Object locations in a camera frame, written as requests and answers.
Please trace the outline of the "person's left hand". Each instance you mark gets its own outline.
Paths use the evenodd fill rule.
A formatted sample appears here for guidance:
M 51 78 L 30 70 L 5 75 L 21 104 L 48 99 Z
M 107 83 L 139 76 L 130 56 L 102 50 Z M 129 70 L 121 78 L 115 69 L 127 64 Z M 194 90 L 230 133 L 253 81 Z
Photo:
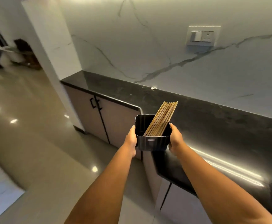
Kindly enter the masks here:
M 130 128 L 122 146 L 124 151 L 126 151 L 131 158 L 134 158 L 136 155 L 135 147 L 137 143 L 137 137 L 135 134 L 135 128 L 135 125 Z

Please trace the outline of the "person's right hand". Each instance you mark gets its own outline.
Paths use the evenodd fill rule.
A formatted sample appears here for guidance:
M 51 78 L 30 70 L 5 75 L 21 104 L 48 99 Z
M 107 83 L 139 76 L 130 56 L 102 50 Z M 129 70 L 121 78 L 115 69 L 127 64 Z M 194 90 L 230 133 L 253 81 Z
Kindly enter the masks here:
M 176 156 L 177 158 L 187 150 L 187 145 L 183 140 L 181 132 L 177 129 L 177 127 L 170 123 L 171 127 L 171 135 L 170 135 L 170 143 L 169 143 L 169 150 L 170 152 Z

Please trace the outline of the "black square plastic container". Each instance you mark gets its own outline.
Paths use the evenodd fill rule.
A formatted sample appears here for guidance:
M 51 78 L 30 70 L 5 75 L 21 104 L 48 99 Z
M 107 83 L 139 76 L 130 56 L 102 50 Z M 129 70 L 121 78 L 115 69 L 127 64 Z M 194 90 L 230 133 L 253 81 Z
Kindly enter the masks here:
M 137 115 L 135 117 L 136 148 L 138 150 L 151 152 L 165 151 L 170 143 L 172 132 L 170 122 L 167 124 L 162 136 L 144 136 L 154 117 L 154 114 Z

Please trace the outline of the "person's left forearm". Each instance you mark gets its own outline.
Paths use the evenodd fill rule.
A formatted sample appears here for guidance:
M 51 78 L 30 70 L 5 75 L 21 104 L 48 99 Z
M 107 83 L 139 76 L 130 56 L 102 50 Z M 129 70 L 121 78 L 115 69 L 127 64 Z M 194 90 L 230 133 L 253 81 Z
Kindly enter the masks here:
M 78 200 L 64 224 L 118 224 L 135 143 L 125 142 Z

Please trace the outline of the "person's right forearm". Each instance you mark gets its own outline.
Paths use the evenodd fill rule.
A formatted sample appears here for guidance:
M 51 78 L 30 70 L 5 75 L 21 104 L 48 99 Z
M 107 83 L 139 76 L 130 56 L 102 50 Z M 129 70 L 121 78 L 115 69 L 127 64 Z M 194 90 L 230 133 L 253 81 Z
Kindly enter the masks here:
M 171 151 L 181 162 L 213 224 L 272 224 L 272 215 L 254 197 L 183 141 L 172 143 Z

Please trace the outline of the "bundle of wooden chopsticks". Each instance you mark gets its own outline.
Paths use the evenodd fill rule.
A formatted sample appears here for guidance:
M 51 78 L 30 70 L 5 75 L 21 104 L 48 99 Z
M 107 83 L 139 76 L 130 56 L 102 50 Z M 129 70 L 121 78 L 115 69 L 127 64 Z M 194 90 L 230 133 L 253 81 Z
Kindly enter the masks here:
M 162 136 L 177 105 L 178 101 L 164 101 L 143 136 Z

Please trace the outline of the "beige cabinet door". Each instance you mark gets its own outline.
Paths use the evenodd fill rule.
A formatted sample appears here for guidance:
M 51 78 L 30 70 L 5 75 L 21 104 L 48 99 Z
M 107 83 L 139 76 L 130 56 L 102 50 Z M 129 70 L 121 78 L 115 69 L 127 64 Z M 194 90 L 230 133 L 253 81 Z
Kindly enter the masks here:
M 109 143 L 120 148 L 130 128 L 135 124 L 135 117 L 142 114 L 138 106 L 112 99 L 97 96 L 100 99 L 100 106 L 104 126 L 108 135 Z
M 170 187 L 170 182 L 157 174 L 152 153 L 150 151 L 143 151 L 142 155 L 145 173 L 153 196 L 154 207 L 157 211 L 160 211 Z
M 177 224 L 212 224 L 200 200 L 171 184 L 160 213 Z
M 85 131 L 109 143 L 94 95 L 67 85 L 63 86 Z

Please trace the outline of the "dark brown chair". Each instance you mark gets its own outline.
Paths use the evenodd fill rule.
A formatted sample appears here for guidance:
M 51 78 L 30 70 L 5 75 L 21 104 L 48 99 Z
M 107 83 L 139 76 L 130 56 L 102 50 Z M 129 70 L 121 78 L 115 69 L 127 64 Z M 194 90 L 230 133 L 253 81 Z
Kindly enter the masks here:
M 13 41 L 16 45 L 18 53 L 20 53 L 25 60 L 23 64 L 25 64 L 27 67 L 30 67 L 32 69 L 41 70 L 42 66 L 39 63 L 30 45 L 21 38 L 15 39 Z

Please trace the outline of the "white wall switch plate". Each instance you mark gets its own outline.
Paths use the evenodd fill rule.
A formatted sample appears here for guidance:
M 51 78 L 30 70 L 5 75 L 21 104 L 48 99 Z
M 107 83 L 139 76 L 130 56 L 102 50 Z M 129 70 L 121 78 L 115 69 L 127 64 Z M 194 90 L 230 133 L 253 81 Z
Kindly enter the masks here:
M 189 26 L 187 46 L 215 47 L 220 36 L 221 26 Z

